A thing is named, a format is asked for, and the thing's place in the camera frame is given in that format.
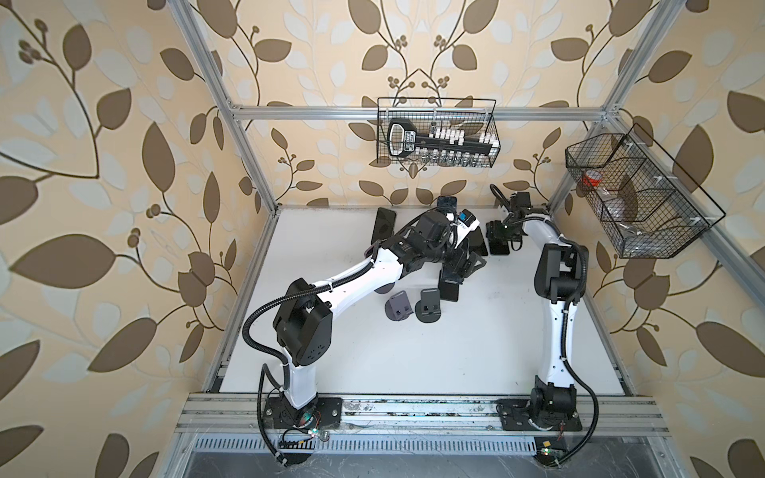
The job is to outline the black phone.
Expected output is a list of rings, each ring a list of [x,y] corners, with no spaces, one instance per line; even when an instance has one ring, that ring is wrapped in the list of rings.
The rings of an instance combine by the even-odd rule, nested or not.
[[[471,252],[474,252],[482,257],[489,255],[488,248],[482,233],[481,227],[478,226],[475,230],[470,231],[467,235],[468,247]]]

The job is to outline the green phone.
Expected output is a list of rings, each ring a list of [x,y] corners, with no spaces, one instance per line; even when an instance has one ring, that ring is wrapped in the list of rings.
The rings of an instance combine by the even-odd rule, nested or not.
[[[488,249],[489,249],[489,253],[495,256],[507,256],[511,252],[509,243],[503,239],[489,240]]]

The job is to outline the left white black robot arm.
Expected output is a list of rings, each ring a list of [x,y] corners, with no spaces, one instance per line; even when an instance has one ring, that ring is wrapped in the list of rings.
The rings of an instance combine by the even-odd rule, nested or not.
[[[441,264],[460,280],[484,267],[485,260],[470,250],[468,240],[479,225],[467,209],[428,209],[392,236],[373,243],[361,263],[317,283],[300,278],[284,296],[251,313],[241,336],[251,349],[279,360],[288,408],[298,414],[315,408],[315,364],[331,346],[334,320],[348,308],[426,263]]]

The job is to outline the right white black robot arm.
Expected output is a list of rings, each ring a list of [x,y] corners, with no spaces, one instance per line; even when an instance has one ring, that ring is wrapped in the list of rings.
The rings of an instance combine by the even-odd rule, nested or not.
[[[518,250],[528,237],[540,248],[533,286],[543,303],[543,362],[527,404],[511,415],[522,426],[546,430],[578,417],[578,386],[592,390],[571,364],[573,324],[586,292],[589,250],[567,238],[545,208],[533,206],[528,192],[506,196],[495,184],[489,189],[507,212],[503,220],[489,223],[489,244]]]

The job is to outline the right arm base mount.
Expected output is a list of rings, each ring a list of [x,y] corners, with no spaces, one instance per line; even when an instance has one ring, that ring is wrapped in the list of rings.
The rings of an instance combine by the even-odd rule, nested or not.
[[[516,400],[504,398],[496,402],[496,410],[505,431],[560,432],[583,430],[572,400]]]

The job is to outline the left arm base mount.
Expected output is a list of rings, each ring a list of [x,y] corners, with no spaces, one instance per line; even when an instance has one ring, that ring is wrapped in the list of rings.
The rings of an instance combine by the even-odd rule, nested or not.
[[[262,418],[266,428],[337,428],[342,420],[343,400],[338,396],[315,396],[296,408],[284,396],[268,398]]]

